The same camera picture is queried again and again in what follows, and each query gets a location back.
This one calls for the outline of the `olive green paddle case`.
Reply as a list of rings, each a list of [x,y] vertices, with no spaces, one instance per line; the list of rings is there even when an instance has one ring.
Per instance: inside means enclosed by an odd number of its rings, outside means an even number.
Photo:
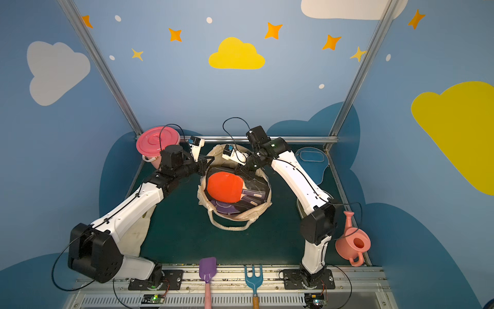
[[[306,213],[299,199],[297,199],[296,205],[299,215],[301,216],[301,218],[304,218],[306,216]]]

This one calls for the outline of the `blue paddle case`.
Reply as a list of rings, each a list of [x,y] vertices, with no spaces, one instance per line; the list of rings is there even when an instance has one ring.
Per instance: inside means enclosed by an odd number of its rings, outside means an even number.
[[[323,150],[314,147],[304,147],[296,151],[295,156],[301,167],[311,177],[316,185],[324,181],[325,170],[329,166],[329,158]]]

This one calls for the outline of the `beige canvas tote bag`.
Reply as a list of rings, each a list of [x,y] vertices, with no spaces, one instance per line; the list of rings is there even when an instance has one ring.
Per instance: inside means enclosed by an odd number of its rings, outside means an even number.
[[[247,158],[248,149],[216,145],[208,156],[214,161],[200,180],[199,205],[208,211],[212,225],[221,230],[247,230],[272,205],[271,185],[262,169],[243,171],[236,160]]]

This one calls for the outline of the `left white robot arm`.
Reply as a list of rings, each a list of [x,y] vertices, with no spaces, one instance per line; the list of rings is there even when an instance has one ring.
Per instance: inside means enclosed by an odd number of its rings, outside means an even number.
[[[149,209],[175,190],[181,179],[205,175],[214,157],[192,155],[180,145],[161,152],[160,167],[121,204],[92,224],[78,224],[70,234],[68,267],[98,283],[137,279],[152,288],[163,282],[162,266],[141,257],[124,255],[118,248],[124,234]]]

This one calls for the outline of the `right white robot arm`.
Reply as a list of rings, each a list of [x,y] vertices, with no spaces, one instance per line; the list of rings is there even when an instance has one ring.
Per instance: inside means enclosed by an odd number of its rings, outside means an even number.
[[[301,203],[306,216],[301,221],[305,239],[301,261],[301,280],[305,287],[316,287],[325,270],[325,254],[337,227],[335,199],[310,178],[298,163],[295,153],[282,138],[271,139],[262,126],[250,129],[246,137],[253,148],[244,166],[244,173],[271,166]]]

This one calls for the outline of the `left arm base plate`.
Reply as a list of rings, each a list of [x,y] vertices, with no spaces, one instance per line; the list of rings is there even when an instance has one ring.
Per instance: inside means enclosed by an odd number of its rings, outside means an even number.
[[[132,279],[128,290],[131,291],[166,291],[179,290],[183,279],[182,270],[155,270],[149,279]]]

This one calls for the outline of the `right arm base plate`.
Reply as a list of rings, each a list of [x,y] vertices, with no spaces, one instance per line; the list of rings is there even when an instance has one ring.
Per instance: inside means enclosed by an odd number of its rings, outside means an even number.
[[[322,269],[316,274],[310,274],[304,269],[283,270],[283,283],[286,290],[334,290],[333,273]]]

